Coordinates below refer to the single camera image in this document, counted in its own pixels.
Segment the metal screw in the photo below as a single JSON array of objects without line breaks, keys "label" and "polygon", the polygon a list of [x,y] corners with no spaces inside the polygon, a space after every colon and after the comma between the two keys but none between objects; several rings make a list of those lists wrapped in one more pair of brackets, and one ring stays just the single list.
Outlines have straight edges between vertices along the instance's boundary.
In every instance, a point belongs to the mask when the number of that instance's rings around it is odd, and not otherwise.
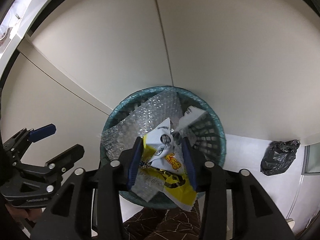
[{"label": "metal screw", "polygon": [[118,166],[120,165],[120,161],[118,161],[118,160],[113,160],[113,161],[110,163],[110,165],[111,165],[112,167],[118,167]]},{"label": "metal screw", "polygon": [[54,190],[54,186],[52,186],[52,185],[49,185],[48,187],[47,187],[47,192],[52,192]]},{"label": "metal screw", "polygon": [[78,168],[75,170],[76,175],[81,175],[83,172],[84,172],[84,169],[82,169],[82,168]]},{"label": "metal screw", "polygon": [[248,170],[241,170],[240,172],[243,176],[249,176],[250,175],[250,171]]},{"label": "metal screw", "polygon": [[207,168],[213,168],[214,167],[214,163],[213,162],[205,162],[204,166],[206,166]]}]

